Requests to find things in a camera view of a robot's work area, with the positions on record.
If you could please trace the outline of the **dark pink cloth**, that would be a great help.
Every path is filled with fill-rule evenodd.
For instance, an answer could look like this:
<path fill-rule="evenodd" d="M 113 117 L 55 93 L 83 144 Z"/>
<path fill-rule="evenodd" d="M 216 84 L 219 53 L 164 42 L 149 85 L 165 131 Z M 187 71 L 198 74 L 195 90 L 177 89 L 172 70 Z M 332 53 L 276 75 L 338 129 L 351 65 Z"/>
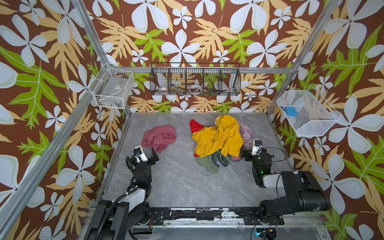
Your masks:
<path fill-rule="evenodd" d="M 153 148 L 156 153 L 162 153 L 177 139 L 175 128 L 172 126 L 159 126 L 147 131 L 141 142 L 143 148 Z"/>

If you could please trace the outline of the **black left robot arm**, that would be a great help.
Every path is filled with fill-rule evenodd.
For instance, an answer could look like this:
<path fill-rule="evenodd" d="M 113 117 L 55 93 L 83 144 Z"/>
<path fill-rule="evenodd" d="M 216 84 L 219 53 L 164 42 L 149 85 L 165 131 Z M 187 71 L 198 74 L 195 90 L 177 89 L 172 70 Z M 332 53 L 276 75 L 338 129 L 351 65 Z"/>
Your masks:
<path fill-rule="evenodd" d="M 85 240 L 124 240 L 136 237 L 132 227 L 151 222 L 150 205 L 147 202 L 152 189 L 152 166 L 159 157 L 151 148 L 152 156 L 146 157 L 141 146 L 134 148 L 132 157 L 126 157 L 126 165 L 132 178 L 124 194 L 114 201 L 101 200 L 95 209 L 85 233 Z"/>

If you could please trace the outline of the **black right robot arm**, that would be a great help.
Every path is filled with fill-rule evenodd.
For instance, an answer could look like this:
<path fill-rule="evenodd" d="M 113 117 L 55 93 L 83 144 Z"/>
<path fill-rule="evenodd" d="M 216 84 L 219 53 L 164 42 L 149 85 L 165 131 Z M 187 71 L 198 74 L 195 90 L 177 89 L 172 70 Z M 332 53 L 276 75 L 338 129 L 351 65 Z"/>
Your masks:
<path fill-rule="evenodd" d="M 310 171 L 282 171 L 273 174 L 272 158 L 268 152 L 246 157 L 246 161 L 252 163 L 255 183 L 260 188 L 277 192 L 276 199 L 260 202 L 258 215 L 261 219 L 330 209 L 329 197 Z"/>

